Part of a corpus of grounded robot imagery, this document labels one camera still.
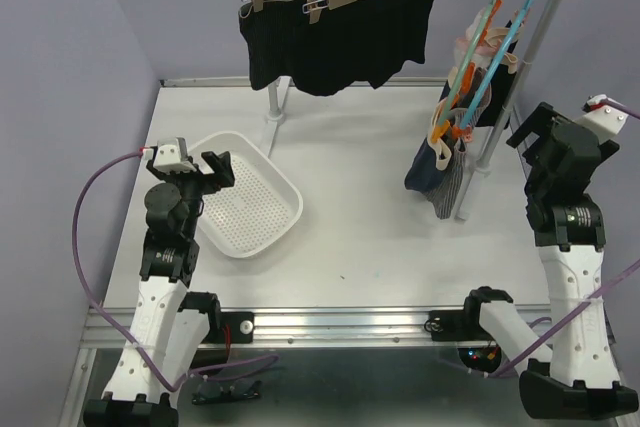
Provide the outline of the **blue plastic clip hanger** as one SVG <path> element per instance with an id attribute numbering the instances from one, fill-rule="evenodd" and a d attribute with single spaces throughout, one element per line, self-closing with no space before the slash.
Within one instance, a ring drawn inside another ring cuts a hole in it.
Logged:
<path id="1" fill-rule="evenodd" d="M 496 72 L 501 60 L 507 51 L 512 39 L 518 35 L 522 23 L 525 21 L 529 9 L 535 0 L 525 0 L 521 9 L 516 12 L 514 18 L 511 19 L 511 27 L 504 38 L 501 46 L 495 54 L 487 68 L 477 68 L 473 73 L 471 88 L 462 100 L 462 111 L 456 111 L 456 124 L 449 129 L 454 139 L 464 138 L 472 132 L 477 118 L 481 115 L 483 109 L 488 105 L 488 90 L 491 80 Z"/>

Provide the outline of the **grey striped underwear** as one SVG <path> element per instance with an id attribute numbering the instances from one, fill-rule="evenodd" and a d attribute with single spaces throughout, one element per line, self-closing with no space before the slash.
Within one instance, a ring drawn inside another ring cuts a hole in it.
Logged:
<path id="1" fill-rule="evenodd" d="M 435 167 L 435 174 L 431 179 L 434 187 L 429 187 L 425 197 L 434 206 L 435 214 L 439 219 L 451 217 L 453 207 L 460 191 L 464 170 L 466 167 L 466 144 L 462 139 L 457 139 L 452 147 L 449 147 L 443 139 L 433 142 L 432 131 L 437 125 L 437 116 L 444 109 L 447 98 L 439 102 L 432 116 L 432 127 L 427 134 L 428 153 L 436 155 L 436 160 L 431 164 Z"/>

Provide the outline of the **black underwear beige waistband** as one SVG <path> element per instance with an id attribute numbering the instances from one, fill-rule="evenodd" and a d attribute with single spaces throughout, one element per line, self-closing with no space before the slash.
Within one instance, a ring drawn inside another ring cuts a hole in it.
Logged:
<path id="1" fill-rule="evenodd" d="M 511 24 L 512 22 L 509 21 L 504 27 L 491 27 L 481 46 L 488 47 L 490 52 L 495 54 L 506 37 Z M 519 59 L 514 54 L 518 39 L 519 35 L 512 39 L 501 60 L 501 64 L 492 77 L 491 101 L 479 117 L 476 123 L 477 127 L 493 127 L 498 120 L 502 107 L 506 103 L 519 67 Z"/>

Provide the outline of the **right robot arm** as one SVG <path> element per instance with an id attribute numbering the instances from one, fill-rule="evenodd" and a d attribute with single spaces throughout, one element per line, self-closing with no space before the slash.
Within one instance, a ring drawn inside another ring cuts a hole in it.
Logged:
<path id="1" fill-rule="evenodd" d="M 424 324 L 435 342 L 471 343 L 462 357 L 471 370 L 488 378 L 515 371 L 534 419 L 606 420 L 639 408 L 610 347 L 604 216 L 587 193 L 595 170 L 618 151 L 629 114 L 605 95 L 590 98 L 576 119 L 541 103 L 509 138 L 530 168 L 526 217 L 546 276 L 551 327 L 537 335 L 512 297 L 488 286 L 470 291 L 460 309 L 431 311 Z"/>

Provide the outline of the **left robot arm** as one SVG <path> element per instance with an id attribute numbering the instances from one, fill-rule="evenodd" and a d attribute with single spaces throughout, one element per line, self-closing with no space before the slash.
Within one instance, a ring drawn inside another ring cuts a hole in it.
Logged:
<path id="1" fill-rule="evenodd" d="M 103 394 L 87 402 L 87 426 L 175 426 L 177 399 L 202 341 L 222 329 L 214 293 L 189 289 L 199 254 L 195 239 L 204 197 L 234 185 L 227 152 L 202 153 L 210 172 L 169 147 L 142 152 L 158 179 L 144 198 L 147 231 L 143 241 L 138 298 L 120 360 Z"/>

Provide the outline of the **green plastic clip hanger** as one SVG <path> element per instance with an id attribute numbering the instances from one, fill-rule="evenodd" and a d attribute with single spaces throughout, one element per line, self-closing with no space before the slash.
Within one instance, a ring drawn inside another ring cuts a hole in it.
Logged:
<path id="1" fill-rule="evenodd" d="M 476 50 L 476 45 L 479 41 L 484 40 L 484 38 L 486 37 L 486 32 L 490 26 L 490 23 L 500 6 L 501 0 L 490 0 L 489 4 L 486 7 L 486 10 L 484 11 L 483 18 L 476 29 L 472 41 L 470 42 L 470 46 L 467 50 L 466 56 L 461 66 L 458 68 L 458 73 L 456 75 L 455 81 L 453 82 L 453 85 L 450 85 L 450 91 L 449 95 L 447 96 L 445 106 L 438 115 L 436 127 L 433 129 L 431 135 L 431 140 L 433 142 L 440 139 L 450 127 L 448 116 L 454 102 L 459 98 L 459 88 L 462 82 L 463 74 L 465 73 L 466 68 L 469 65 L 471 56 Z"/>

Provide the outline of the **white underwear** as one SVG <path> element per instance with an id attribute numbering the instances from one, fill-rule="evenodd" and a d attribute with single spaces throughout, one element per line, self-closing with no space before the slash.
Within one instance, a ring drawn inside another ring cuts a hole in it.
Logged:
<path id="1" fill-rule="evenodd" d="M 453 82 L 455 81 L 456 75 L 458 73 L 458 68 L 461 66 L 466 56 L 467 50 L 470 46 L 470 42 L 472 41 L 476 29 L 483 18 L 485 10 L 486 8 L 483 7 L 477 13 L 472 24 L 466 29 L 465 34 L 462 37 L 458 37 L 455 41 L 454 65 L 447 77 L 450 85 L 453 85 Z M 474 54 L 471 56 L 469 65 L 467 66 L 466 71 L 463 74 L 462 82 L 459 88 L 460 96 L 466 94 L 470 90 L 474 71 L 477 68 L 487 68 L 492 61 L 492 57 L 493 49 L 487 44 L 485 40 L 479 41 L 476 45 Z"/>

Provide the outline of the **navy blue underwear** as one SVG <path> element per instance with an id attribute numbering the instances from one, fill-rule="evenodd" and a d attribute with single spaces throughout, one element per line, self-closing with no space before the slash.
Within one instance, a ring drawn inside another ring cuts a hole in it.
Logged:
<path id="1" fill-rule="evenodd" d="M 444 109 L 444 104 L 450 91 L 450 84 L 453 83 L 457 72 L 458 68 L 455 66 L 449 71 L 447 83 L 443 88 L 440 101 L 431 118 L 433 127 L 437 127 L 438 116 Z M 462 97 L 460 97 L 460 94 L 458 94 L 454 98 L 454 103 L 448 114 L 450 127 L 435 143 L 432 142 L 431 137 L 431 130 L 433 129 L 429 129 L 427 137 L 423 140 L 406 174 L 404 179 L 405 189 L 426 195 L 427 192 L 439 187 L 444 180 L 445 172 L 452 158 L 455 145 L 455 139 L 449 129 L 456 124 L 455 114 L 457 113 L 456 111 L 462 111 L 462 109 L 458 107 L 462 107 L 462 100 L 465 95 L 466 94 L 462 94 Z"/>

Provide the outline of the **white perforated plastic basket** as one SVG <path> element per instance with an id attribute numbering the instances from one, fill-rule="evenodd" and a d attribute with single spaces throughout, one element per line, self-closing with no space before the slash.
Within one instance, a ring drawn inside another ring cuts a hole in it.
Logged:
<path id="1" fill-rule="evenodd" d="M 198 227 L 222 254 L 254 257 L 298 222 L 303 212 L 301 193 L 239 132 L 217 132 L 190 147 L 195 158 L 206 151 L 230 153 L 235 184 L 204 198 Z"/>

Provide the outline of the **rear black shorts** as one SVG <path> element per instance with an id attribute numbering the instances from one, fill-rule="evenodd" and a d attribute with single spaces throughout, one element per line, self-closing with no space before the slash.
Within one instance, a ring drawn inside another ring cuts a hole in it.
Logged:
<path id="1" fill-rule="evenodd" d="M 251 3 L 238 11 L 247 44 L 251 88 L 261 90 L 282 76 L 294 75 L 294 57 L 309 30 L 303 12 L 307 0 L 266 0 L 260 11 Z"/>

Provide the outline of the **black shorts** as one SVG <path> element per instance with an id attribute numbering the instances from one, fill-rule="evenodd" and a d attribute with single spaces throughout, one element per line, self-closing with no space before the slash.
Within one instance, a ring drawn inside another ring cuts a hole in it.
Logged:
<path id="1" fill-rule="evenodd" d="M 407 61 L 425 62 L 434 0 L 359 0 L 304 21 L 286 61 L 296 88 L 332 96 L 354 82 L 376 89 Z"/>
<path id="2" fill-rule="evenodd" d="M 266 0 L 260 11 L 251 3 L 238 11 L 247 44 L 251 88 L 261 90 L 282 76 L 294 75 L 294 57 L 309 30 L 303 12 L 307 0 Z"/>

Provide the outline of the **front black shorts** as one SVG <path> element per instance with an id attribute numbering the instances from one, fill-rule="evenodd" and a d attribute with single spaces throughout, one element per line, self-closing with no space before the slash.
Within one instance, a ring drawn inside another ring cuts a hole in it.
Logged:
<path id="1" fill-rule="evenodd" d="M 407 61 L 425 62 L 434 0 L 359 0 L 304 21 L 286 61 L 296 88 L 332 96 L 354 82 L 376 89 Z"/>

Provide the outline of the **black eyeglasses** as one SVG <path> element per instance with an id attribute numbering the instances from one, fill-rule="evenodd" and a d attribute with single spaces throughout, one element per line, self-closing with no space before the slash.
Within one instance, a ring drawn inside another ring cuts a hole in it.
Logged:
<path id="1" fill-rule="evenodd" d="M 261 387 L 260 380 L 238 380 L 233 383 L 204 381 L 192 395 L 191 403 L 204 406 L 254 400 L 261 396 Z"/>

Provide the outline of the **aluminium mounting rail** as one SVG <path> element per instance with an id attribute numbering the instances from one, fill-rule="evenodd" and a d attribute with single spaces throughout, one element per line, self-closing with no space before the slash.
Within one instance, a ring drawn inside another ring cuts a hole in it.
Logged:
<path id="1" fill-rule="evenodd" d="M 251 308 L 223 309 L 223 316 L 253 312 L 252 342 L 239 344 L 240 333 L 232 334 L 238 349 L 339 349 L 410 348 L 431 346 L 471 346 L 474 342 L 433 342 L 424 329 L 428 312 L 422 307 L 356 308 Z M 526 322 L 549 316 L 548 305 L 517 305 Z M 80 340 L 80 348 L 119 349 L 124 338 L 90 309 Z"/>

